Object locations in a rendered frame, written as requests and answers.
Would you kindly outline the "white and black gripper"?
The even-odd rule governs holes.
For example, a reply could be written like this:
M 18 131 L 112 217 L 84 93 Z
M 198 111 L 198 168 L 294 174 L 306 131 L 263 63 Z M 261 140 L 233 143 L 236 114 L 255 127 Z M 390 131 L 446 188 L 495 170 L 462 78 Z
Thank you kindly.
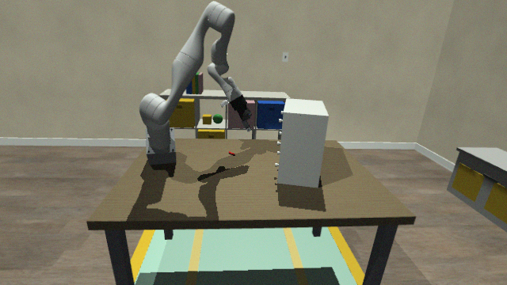
M 239 88 L 236 86 L 233 89 L 226 92 L 225 94 L 226 94 L 228 100 L 223 101 L 220 104 L 221 107 L 224 107 L 225 105 L 228 105 L 229 103 L 231 103 L 231 106 L 233 107 L 233 109 L 236 110 L 238 112 L 238 114 L 240 115 L 240 117 L 242 119 L 242 123 L 243 123 L 244 127 L 246 128 L 247 132 L 251 131 L 252 129 L 249 126 L 249 124 L 247 123 L 247 120 L 250 119 L 250 117 L 252 116 L 252 113 L 247 108 L 247 106 L 246 106 L 247 102 L 246 102 L 243 94 L 239 90 Z

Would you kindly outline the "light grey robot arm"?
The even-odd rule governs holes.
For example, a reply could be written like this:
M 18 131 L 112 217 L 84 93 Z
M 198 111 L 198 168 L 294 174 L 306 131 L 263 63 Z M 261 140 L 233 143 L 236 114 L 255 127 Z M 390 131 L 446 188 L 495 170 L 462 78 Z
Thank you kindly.
M 209 27 L 220 32 L 222 37 L 212 45 L 213 63 L 208 66 L 208 73 L 221 86 L 224 93 L 236 87 L 231 77 L 220 77 L 229 70 L 227 47 L 234 27 L 234 20 L 235 15 L 232 10 L 218 2 L 209 3 L 192 35 L 173 61 L 172 89 L 167 101 L 154 93 L 149 93 L 142 99 L 139 113 L 143 123 L 147 126 L 150 146 L 161 150 L 170 144 L 169 118 L 203 64 L 204 37 Z

